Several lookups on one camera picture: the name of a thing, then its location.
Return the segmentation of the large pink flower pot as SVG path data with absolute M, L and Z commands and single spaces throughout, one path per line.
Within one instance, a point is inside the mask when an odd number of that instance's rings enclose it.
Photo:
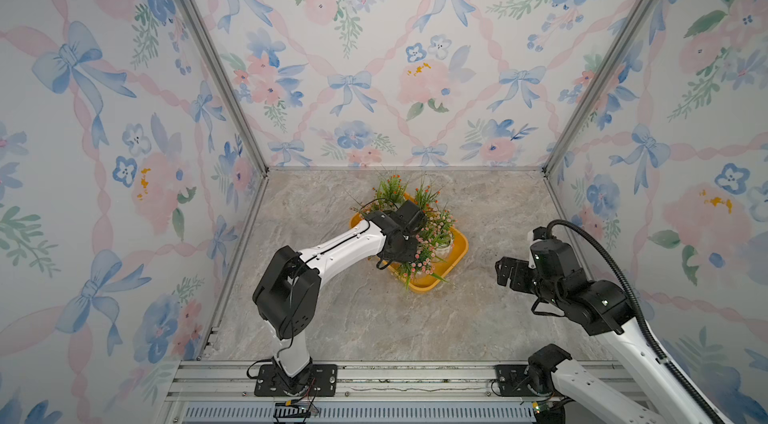
M 420 236 L 420 252 L 417 255 L 417 260 L 411 263 L 399 264 L 397 267 L 396 273 L 406 286 L 425 277 L 432 278 L 435 282 L 444 280 L 443 276 L 438 272 L 438 266 L 445 264 L 447 259 L 443 260 L 434 256 L 434 252 L 421 237 L 421 231 L 418 234 Z

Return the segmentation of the yellow plastic storage tray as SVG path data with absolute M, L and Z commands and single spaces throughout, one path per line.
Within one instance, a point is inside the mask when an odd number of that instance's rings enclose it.
M 422 237 L 418 244 L 425 244 L 426 249 L 419 254 L 423 258 L 429 254 L 428 261 L 413 266 L 400 263 L 387 265 L 386 270 L 399 279 L 407 289 L 414 293 L 427 293 L 446 282 L 448 274 L 466 255 L 469 244 L 466 236 L 455 226 L 455 218 L 447 209 L 439 209 L 436 202 L 425 204 L 427 223 L 422 228 Z

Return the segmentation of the large red flower pot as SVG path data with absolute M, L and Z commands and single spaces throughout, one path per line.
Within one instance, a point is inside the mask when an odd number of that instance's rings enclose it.
M 437 210 L 440 197 L 440 190 L 433 188 L 431 184 L 422 182 L 414 190 L 412 195 L 413 202 L 425 214 L 434 213 Z

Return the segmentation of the small red flower pot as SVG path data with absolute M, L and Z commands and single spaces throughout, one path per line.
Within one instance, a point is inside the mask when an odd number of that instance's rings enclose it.
M 396 210 L 406 200 L 406 183 L 400 175 L 393 174 L 380 181 L 375 190 L 374 210 Z

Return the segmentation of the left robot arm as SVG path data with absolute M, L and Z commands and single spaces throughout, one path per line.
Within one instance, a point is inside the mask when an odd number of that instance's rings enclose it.
M 314 318 L 322 287 L 365 259 L 374 258 L 378 270 L 415 261 L 425 222 L 421 208 L 407 200 L 393 211 L 363 215 L 357 225 L 317 246 L 301 251 L 284 246 L 275 252 L 252 300 L 268 323 L 278 373 L 296 379 L 311 369 L 304 331 Z

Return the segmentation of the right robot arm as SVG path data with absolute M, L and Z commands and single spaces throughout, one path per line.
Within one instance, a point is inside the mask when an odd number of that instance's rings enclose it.
M 642 405 L 625 396 L 568 351 L 548 344 L 525 365 L 500 364 L 494 369 L 497 393 L 534 398 L 537 420 L 562 423 L 565 405 L 578 403 L 607 423 L 728 422 L 663 349 L 631 287 L 589 279 L 568 243 L 536 230 L 528 258 L 503 257 L 495 272 L 500 286 L 534 296 L 533 314 L 565 318 L 596 338 L 648 400 Z

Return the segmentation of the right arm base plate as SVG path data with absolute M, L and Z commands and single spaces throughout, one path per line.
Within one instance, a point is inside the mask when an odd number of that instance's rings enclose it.
M 501 397 L 541 397 L 554 394 L 551 372 L 537 365 L 499 364 L 494 367 L 495 393 Z

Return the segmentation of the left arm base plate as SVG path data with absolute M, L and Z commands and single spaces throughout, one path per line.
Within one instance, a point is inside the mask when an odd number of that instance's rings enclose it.
M 338 381 L 338 366 L 310 362 L 296 376 L 289 377 L 281 367 L 270 363 L 259 367 L 254 380 L 256 397 L 333 397 Z

